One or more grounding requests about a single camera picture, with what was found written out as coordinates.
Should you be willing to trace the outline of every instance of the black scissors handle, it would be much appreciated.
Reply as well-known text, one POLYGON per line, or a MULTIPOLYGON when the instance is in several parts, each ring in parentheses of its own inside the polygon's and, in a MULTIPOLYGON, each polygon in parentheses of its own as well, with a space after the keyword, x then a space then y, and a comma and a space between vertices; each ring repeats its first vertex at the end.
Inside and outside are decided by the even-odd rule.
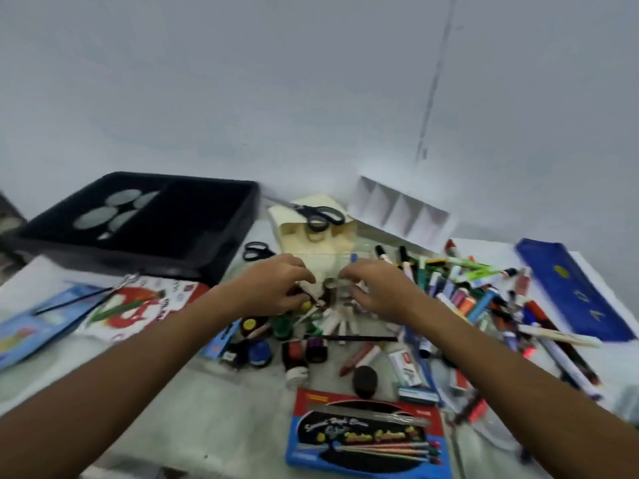
POLYGON ((346 217, 336 208, 332 207, 309 207, 299 205, 297 213, 306 217, 306 222, 313 232, 323 232, 329 225, 344 225, 346 217))
POLYGON ((244 252, 242 258, 246 262, 253 262, 263 258, 273 257, 276 253, 268 248, 266 242, 254 241, 244 244, 244 252))

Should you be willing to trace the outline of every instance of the white table surface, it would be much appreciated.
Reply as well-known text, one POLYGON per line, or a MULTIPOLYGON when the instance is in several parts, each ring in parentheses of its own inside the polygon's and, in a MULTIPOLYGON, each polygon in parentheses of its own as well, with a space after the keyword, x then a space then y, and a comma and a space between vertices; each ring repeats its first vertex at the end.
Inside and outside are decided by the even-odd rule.
MULTIPOLYGON (((270 224, 258 220, 245 241, 277 244, 270 224)), ((497 267, 519 267, 521 259, 511 244, 457 239, 464 255, 497 267)), ((639 335, 639 323, 616 298, 603 279, 578 253, 572 256, 612 306, 639 335)), ((241 263, 240 253, 230 268, 241 263)), ((110 285, 118 277, 70 271, 45 257, 37 257, 0 287, 0 320, 68 287, 69 281, 110 285)), ((533 280, 529 295, 535 299, 557 327, 570 331, 555 306, 533 280)), ((352 353, 347 345, 331 352, 320 372, 311 369, 311 387, 336 393, 351 393, 348 378, 337 379, 337 368, 352 353)), ((12 409, 31 394, 64 376, 106 349, 107 344, 85 337, 70 336, 53 343, 31 359, 0 374, 0 414, 12 409)), ((599 374, 610 409, 621 389, 639 383, 637 341, 605 344, 603 348, 580 348, 579 352, 599 374)), ((196 359, 165 387, 140 417, 114 444, 112 450, 173 467, 196 475, 234 478, 327 477, 310 469, 292 469, 284 463, 284 451, 295 395, 284 387, 282 366, 277 362, 263 370, 229 374, 216 365, 196 359)), ((380 376, 390 375, 388 360, 376 360, 380 376)), ((380 386, 376 395, 390 399, 391 384, 380 386)), ((468 479, 493 477, 539 478, 539 466, 521 466, 513 453, 496 449, 469 426, 459 430, 464 471, 468 479)))

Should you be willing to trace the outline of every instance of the white organizer tray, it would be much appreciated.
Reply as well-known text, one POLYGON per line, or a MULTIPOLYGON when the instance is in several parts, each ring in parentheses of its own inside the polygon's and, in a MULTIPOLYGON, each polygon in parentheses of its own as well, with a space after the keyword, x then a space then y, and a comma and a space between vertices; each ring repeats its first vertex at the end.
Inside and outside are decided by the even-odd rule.
POLYGON ((356 220, 436 253, 443 253, 457 225, 449 212, 366 176, 360 176, 347 211, 356 220))

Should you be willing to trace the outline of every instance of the white wall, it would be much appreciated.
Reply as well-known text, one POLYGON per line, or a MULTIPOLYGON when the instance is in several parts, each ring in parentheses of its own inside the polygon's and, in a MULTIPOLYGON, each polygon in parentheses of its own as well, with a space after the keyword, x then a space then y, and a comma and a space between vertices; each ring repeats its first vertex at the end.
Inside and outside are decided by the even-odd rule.
POLYGON ((459 0, 422 181, 460 237, 560 241, 639 315, 639 0, 459 0))
POLYGON ((346 198, 372 167, 458 235, 563 241, 637 312, 636 0, 0 0, 0 189, 115 170, 346 198))
POLYGON ((3 0, 0 188, 113 170, 345 198, 415 152, 449 0, 3 0))

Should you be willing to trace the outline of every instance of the black box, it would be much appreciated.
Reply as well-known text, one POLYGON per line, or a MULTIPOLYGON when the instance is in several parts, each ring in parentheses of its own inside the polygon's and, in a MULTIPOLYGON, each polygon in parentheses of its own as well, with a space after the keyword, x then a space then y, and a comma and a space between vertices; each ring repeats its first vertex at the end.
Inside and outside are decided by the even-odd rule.
MULTIPOLYGON (((237 181, 146 173, 111 173, 85 186, 6 236, 14 249, 42 253, 71 269, 218 284, 255 221, 260 186, 237 181), (159 192, 118 230, 107 223, 77 230, 84 213, 122 190, 159 192)), ((126 203, 119 214, 133 209, 126 203)))

